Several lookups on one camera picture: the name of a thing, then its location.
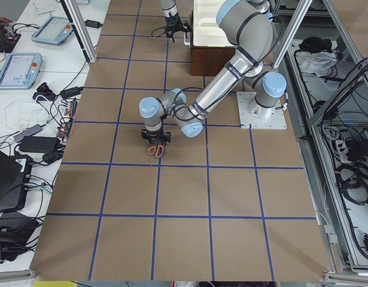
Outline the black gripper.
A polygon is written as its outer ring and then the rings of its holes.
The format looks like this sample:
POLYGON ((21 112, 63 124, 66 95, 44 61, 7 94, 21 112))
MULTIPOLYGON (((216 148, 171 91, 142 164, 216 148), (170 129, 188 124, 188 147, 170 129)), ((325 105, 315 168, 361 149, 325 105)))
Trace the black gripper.
POLYGON ((171 142, 171 133, 164 132, 163 128, 156 131, 149 131, 147 129, 141 130, 141 137, 147 140, 150 144, 166 146, 171 142))
POLYGON ((191 27, 188 21, 182 22, 180 16, 165 17, 165 22, 165 35, 173 42, 175 41, 174 34, 176 32, 184 32, 185 34, 191 32, 191 27))

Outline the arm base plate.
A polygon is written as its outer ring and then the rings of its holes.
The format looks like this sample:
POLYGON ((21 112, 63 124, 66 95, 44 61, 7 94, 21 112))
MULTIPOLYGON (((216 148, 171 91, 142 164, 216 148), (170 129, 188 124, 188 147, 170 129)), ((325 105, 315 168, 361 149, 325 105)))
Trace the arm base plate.
POLYGON ((280 100, 274 107, 264 108, 256 102, 256 92, 237 92, 240 127, 256 130, 286 130, 284 111, 280 100))

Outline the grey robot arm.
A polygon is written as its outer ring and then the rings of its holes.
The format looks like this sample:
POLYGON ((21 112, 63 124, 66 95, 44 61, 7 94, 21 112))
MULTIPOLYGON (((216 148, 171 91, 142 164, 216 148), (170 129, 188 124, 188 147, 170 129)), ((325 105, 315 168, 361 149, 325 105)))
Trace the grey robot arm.
POLYGON ((285 93, 285 78, 263 65, 273 39, 268 17, 247 1, 225 1, 217 13, 216 23, 225 32, 228 42, 235 46, 234 56, 191 105, 186 104, 185 94, 179 88, 161 97, 145 97, 140 101, 139 113, 145 126, 141 136, 149 143, 166 145, 170 142, 171 134, 163 131, 163 120, 167 116, 172 117, 188 138, 197 136, 203 129, 202 120, 242 80, 256 91, 248 106, 249 113, 257 119, 271 114, 285 93))
POLYGON ((176 1, 160 0, 159 2, 165 18, 163 30, 166 37, 175 42, 175 33, 182 32, 184 39, 187 39, 188 33, 191 32, 191 27, 188 21, 181 21, 176 1))

